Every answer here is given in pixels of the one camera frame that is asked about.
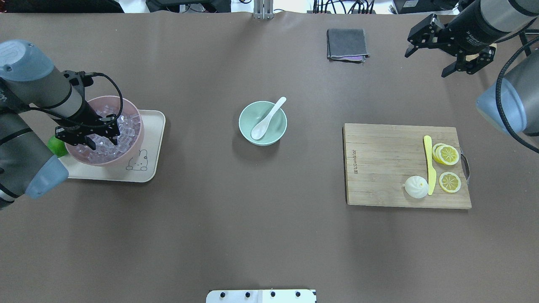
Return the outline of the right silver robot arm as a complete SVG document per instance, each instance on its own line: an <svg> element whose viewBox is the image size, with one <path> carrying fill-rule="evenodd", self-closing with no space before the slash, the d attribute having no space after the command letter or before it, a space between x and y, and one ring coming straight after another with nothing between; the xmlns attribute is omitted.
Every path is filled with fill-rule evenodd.
<svg viewBox="0 0 539 303"><path fill-rule="evenodd" d="M535 23L537 0L473 1L438 30L440 48L456 56L443 76L479 71L493 61L495 43ZM476 102L489 123L534 153L538 153L538 51L526 55L526 48L537 43L537 37L525 44L515 40L493 84Z"/></svg>

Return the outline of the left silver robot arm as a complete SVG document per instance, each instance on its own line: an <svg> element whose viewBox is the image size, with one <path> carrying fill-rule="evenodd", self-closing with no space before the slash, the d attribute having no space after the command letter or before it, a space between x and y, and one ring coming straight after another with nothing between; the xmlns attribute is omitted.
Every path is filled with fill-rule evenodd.
<svg viewBox="0 0 539 303"><path fill-rule="evenodd" d="M23 119L41 112L56 122L56 134L71 145L88 143L105 124L85 100L73 72L59 71L27 40L1 43L1 208L21 196L32 198L64 182L68 170Z"/></svg>

